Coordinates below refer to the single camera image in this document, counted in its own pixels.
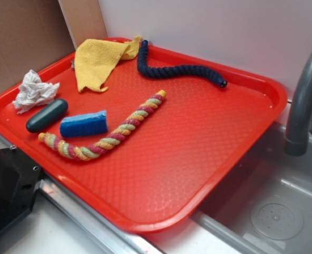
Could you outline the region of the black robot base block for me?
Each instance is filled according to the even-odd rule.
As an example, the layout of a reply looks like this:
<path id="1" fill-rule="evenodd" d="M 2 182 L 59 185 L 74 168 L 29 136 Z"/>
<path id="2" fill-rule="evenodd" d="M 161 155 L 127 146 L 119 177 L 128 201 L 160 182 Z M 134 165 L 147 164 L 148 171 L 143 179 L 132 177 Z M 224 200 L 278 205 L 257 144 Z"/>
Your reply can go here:
<path id="1" fill-rule="evenodd" d="M 19 148 L 0 148 L 0 235 L 33 209 L 41 166 Z"/>

